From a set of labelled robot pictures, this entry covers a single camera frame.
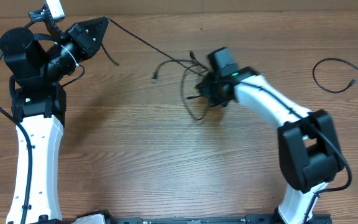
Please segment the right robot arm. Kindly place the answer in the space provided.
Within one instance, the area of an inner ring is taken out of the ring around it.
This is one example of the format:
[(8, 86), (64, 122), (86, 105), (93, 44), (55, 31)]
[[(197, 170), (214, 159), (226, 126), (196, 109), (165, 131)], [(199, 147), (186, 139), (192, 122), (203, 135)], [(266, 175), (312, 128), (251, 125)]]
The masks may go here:
[(288, 183), (284, 199), (273, 214), (248, 215), (246, 223), (331, 223), (330, 215), (313, 209), (336, 174), (348, 167), (332, 117), (296, 104), (253, 68), (240, 68), (226, 47), (207, 59), (211, 71), (196, 86), (200, 95), (212, 106), (235, 101), (277, 132), (280, 170)]

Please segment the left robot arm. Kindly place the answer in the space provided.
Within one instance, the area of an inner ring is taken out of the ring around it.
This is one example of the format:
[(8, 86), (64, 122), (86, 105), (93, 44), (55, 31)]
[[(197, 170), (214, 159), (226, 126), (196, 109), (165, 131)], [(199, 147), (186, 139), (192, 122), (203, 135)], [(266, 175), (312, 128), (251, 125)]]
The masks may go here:
[(57, 35), (18, 27), (0, 38), (0, 60), (12, 72), (8, 117), (18, 139), (14, 198), (6, 223), (62, 223), (58, 155), (67, 94), (60, 80), (96, 54), (108, 23), (106, 17), (77, 22)]

